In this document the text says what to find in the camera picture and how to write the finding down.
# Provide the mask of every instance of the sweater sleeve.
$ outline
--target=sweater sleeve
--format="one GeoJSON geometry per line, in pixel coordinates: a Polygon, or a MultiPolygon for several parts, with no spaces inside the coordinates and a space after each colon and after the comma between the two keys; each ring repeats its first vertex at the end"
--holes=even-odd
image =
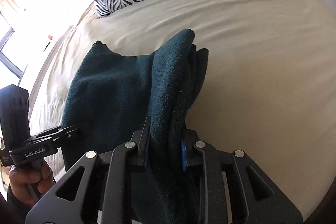
{"type": "Polygon", "coordinates": [[[7,191],[7,203],[14,213],[24,222],[30,208],[16,199],[12,192],[11,185],[9,185],[7,191]]]}

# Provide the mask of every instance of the window frame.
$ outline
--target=window frame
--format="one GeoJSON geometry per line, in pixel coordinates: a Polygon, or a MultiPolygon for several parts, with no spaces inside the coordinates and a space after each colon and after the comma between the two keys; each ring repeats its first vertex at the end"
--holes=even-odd
{"type": "Polygon", "coordinates": [[[19,79],[21,79],[23,72],[20,70],[13,62],[11,62],[2,52],[3,47],[6,45],[14,30],[12,27],[7,31],[5,36],[0,41],[0,62],[3,63],[14,75],[16,75],[19,79]]]}

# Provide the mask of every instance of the black handle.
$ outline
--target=black handle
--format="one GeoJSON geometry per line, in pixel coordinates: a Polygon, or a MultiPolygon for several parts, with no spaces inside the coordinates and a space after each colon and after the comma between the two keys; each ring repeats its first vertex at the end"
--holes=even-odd
{"type": "MultiPolygon", "coordinates": [[[[41,171],[41,166],[42,166],[42,160],[43,159],[38,159],[38,160],[34,160],[31,163],[28,164],[24,164],[24,165],[20,165],[18,166],[19,168],[22,169],[34,169],[36,171],[41,171]]],[[[35,199],[40,199],[41,198],[41,193],[38,191],[37,189],[37,183],[33,183],[33,184],[26,184],[29,193],[31,194],[31,196],[35,199]]]]}
{"type": "Polygon", "coordinates": [[[227,224],[226,197],[221,164],[217,150],[208,143],[194,148],[203,158],[203,177],[201,180],[201,210],[199,221],[204,224],[227,224]]]}
{"type": "Polygon", "coordinates": [[[108,172],[102,224],[131,224],[130,170],[127,169],[127,156],[136,151],[134,142],[117,146],[112,153],[108,172]]]}

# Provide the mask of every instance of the window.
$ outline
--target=window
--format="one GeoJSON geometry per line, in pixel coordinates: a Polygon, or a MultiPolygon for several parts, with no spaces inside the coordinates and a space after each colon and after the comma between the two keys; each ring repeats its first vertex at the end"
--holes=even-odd
{"type": "Polygon", "coordinates": [[[10,84],[19,82],[22,76],[20,70],[11,60],[4,54],[6,51],[6,43],[11,39],[14,30],[0,14],[0,89],[10,84]]]}

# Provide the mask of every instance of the dark green sweater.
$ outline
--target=dark green sweater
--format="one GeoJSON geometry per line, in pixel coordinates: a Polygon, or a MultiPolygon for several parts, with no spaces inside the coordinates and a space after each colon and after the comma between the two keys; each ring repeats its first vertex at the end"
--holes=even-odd
{"type": "Polygon", "coordinates": [[[68,170],[88,150],[103,153],[129,141],[151,115],[150,168],[132,174],[132,207],[143,224],[194,223],[198,200],[181,168],[181,128],[199,94],[208,50],[196,51],[186,29],[157,51],[121,56],[96,42],[78,69],[62,127],[91,121],[93,134],[62,148],[68,170]]]}

